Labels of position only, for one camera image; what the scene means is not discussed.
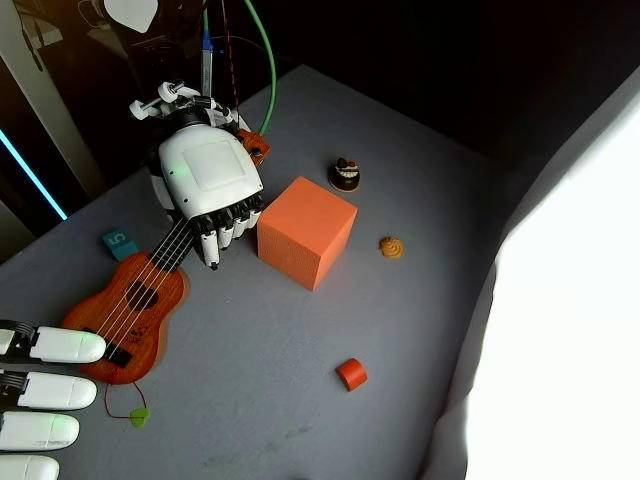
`brown wooden ukulele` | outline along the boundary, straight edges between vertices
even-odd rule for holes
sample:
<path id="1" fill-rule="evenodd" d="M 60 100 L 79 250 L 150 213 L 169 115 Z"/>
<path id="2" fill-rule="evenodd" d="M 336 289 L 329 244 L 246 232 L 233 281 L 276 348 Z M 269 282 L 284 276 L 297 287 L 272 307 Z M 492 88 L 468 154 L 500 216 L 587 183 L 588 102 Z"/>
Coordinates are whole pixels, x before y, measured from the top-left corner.
<path id="1" fill-rule="evenodd" d="M 188 291 L 178 270 L 193 245 L 192 222 L 181 219 L 152 254 L 125 258 L 103 291 L 74 307 L 64 328 L 101 335 L 104 357 L 80 368 L 105 383 L 132 383 L 145 376 L 166 347 L 165 320 Z"/>

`teal cube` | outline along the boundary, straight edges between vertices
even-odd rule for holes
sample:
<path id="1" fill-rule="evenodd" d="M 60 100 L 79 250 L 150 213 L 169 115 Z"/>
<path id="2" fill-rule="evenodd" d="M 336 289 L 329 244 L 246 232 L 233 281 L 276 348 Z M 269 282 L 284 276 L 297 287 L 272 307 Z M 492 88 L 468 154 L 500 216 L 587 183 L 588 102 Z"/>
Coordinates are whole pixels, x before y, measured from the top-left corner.
<path id="1" fill-rule="evenodd" d="M 102 240 L 119 262 L 139 251 L 131 235 L 122 229 L 103 235 Z"/>

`led light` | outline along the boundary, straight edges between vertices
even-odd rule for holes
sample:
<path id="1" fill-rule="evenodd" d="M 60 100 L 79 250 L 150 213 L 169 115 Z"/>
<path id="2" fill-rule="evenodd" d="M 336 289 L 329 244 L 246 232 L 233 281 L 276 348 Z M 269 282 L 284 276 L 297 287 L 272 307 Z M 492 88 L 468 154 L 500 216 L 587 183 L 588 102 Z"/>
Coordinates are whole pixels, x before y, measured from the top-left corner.
<path id="1" fill-rule="evenodd" d="M 22 156 L 20 156 L 18 151 L 11 144 L 11 142 L 9 141 L 9 139 L 7 138 L 7 136 L 4 134 L 4 132 L 1 129 L 0 129 L 0 140 L 2 140 L 2 143 L 4 144 L 5 147 L 7 147 L 7 150 L 9 150 L 9 153 L 11 153 L 13 158 L 16 159 L 16 162 L 18 162 L 18 164 L 22 167 L 22 170 L 24 170 L 24 173 L 26 173 L 27 176 L 33 182 L 33 184 L 36 187 L 38 187 L 38 190 L 40 190 L 40 193 L 42 193 L 42 196 L 47 199 L 47 202 L 49 202 L 49 204 L 53 207 L 53 209 L 56 211 L 56 213 L 58 215 L 60 215 L 60 218 L 62 220 L 66 220 L 67 219 L 67 215 L 62 211 L 60 206 L 56 203 L 56 201 L 53 199 L 53 197 L 47 191 L 47 189 L 44 187 L 44 185 L 42 185 L 40 180 L 38 180 L 38 177 L 36 177 L 35 173 L 33 173 L 33 171 L 29 168 L 29 165 L 27 165 L 27 162 L 25 162 L 24 159 L 22 158 Z"/>

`gray tabletop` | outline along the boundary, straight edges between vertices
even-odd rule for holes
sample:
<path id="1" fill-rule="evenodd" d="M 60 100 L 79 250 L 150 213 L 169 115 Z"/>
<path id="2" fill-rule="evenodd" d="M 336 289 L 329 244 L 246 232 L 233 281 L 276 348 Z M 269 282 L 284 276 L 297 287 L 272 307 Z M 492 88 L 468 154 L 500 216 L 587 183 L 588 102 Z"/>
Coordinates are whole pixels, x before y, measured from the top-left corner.
<path id="1" fill-rule="evenodd" d="M 266 99 L 242 106 L 250 124 Z M 267 200 L 298 175 L 329 188 L 338 156 L 360 164 L 360 189 L 341 194 L 359 208 L 344 253 L 315 292 L 257 257 L 255 231 L 217 272 L 191 253 L 190 296 L 162 363 L 139 382 L 149 423 L 107 417 L 100 385 L 74 413 L 77 442 L 51 454 L 62 480 L 415 477 L 479 288 L 470 271 L 488 162 L 306 67 L 279 82 L 267 139 Z M 116 263 L 100 236 L 116 228 L 144 250 L 167 231 L 146 171 L 2 265 L 0 318 L 59 324 L 110 279 Z M 388 235 L 405 243 L 403 259 L 380 255 Z M 369 380 L 348 393 L 334 368 L 350 357 Z M 121 415 L 140 406 L 133 386 L 110 388 L 109 402 Z"/>

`white robotic hand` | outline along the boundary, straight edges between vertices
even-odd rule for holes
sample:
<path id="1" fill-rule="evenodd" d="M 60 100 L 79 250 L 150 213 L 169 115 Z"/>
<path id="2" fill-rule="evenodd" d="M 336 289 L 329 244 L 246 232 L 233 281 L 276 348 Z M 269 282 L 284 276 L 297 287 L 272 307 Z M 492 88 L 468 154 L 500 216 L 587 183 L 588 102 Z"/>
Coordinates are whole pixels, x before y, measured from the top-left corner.
<path id="1" fill-rule="evenodd" d="M 89 363 L 105 349 L 104 339 L 93 333 L 0 320 L 2 363 Z M 11 409 L 76 410 L 91 405 L 96 392 L 85 378 L 0 369 L 0 452 L 68 447 L 80 430 L 74 417 Z M 49 457 L 0 456 L 0 480 L 55 480 L 58 471 L 58 462 Z"/>
<path id="2" fill-rule="evenodd" d="M 220 250 L 256 225 L 263 209 L 262 181 L 240 141 L 218 128 L 238 127 L 227 108 L 181 82 L 165 82 L 158 90 L 160 99 L 130 106 L 132 113 L 149 112 L 173 127 L 158 148 L 162 178 L 152 176 L 153 187 L 166 210 L 197 222 L 204 262 L 216 269 Z"/>

